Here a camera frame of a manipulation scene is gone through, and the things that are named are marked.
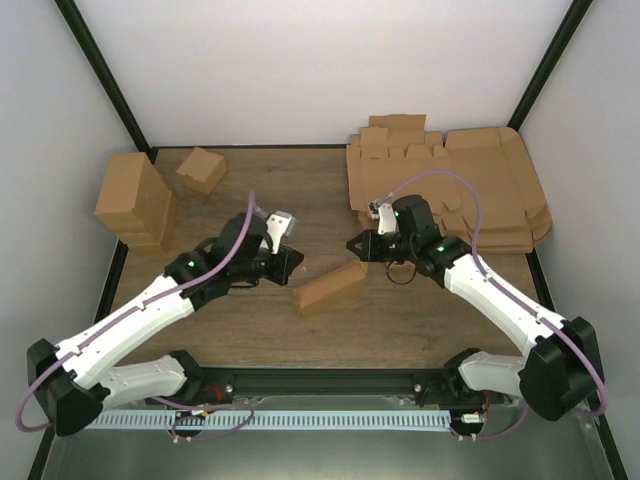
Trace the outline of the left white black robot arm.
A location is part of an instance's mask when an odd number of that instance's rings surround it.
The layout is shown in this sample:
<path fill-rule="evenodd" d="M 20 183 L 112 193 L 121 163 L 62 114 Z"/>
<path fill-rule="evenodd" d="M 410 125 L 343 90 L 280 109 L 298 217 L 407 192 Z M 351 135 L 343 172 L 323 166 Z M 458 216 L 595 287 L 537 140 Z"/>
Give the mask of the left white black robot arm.
<path fill-rule="evenodd" d="M 283 243 L 295 223 L 282 211 L 238 214 L 219 236 L 178 255 L 139 295 L 98 323 L 58 344 L 33 343 L 26 352 L 29 393 L 55 434 L 73 435 L 102 412 L 137 400 L 196 402 L 205 381 L 188 352 L 125 366 L 120 360 L 233 288 L 253 288 L 261 280 L 286 285 L 304 259 Z"/>

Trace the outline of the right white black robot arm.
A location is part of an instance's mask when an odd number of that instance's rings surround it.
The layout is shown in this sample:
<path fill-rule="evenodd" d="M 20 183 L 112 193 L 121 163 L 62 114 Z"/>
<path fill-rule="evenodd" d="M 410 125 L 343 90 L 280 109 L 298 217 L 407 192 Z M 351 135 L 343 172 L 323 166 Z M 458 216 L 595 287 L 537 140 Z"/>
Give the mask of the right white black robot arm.
<path fill-rule="evenodd" d="M 523 399 L 556 421 L 592 395 L 604 372 L 594 327 L 539 305 L 495 273 L 464 240 L 443 236 L 428 202 L 409 195 L 372 206 L 378 221 L 346 247 L 366 263 L 410 263 L 416 273 L 468 302 L 517 347 L 517 356 L 469 350 L 444 378 L 447 396 L 465 403 L 481 390 Z"/>

